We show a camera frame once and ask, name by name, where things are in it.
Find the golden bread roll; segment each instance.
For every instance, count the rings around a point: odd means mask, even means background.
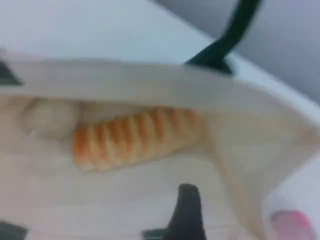
[[[158,107],[79,126],[73,137],[73,158],[85,172],[105,172],[188,147],[197,141],[202,129],[202,118],[195,112]]]

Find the gray background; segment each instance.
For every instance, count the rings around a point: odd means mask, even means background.
[[[217,38],[236,0],[157,0]],[[320,103],[320,1],[264,0],[238,53]]]

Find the pink object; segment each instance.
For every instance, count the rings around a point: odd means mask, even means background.
[[[316,240],[307,216],[299,211],[277,211],[271,218],[278,240]]]

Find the bread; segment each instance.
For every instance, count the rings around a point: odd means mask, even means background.
[[[79,116],[78,102],[37,98],[23,110],[20,122],[27,133],[38,137],[63,139],[73,132]]]
[[[157,107],[79,126],[73,136],[73,158],[85,172],[105,172],[188,147],[202,128],[201,117],[191,110]]]

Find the black handle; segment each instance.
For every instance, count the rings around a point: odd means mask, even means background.
[[[179,186],[178,200],[163,240],[206,240],[198,188]]]
[[[230,74],[225,57],[245,35],[261,2],[262,0],[240,0],[224,34],[186,64],[210,67]]]
[[[1,240],[24,240],[26,239],[27,233],[28,229],[24,226],[14,225],[4,220],[0,220]]]
[[[5,62],[0,59],[0,86],[1,85],[21,85],[21,82]]]

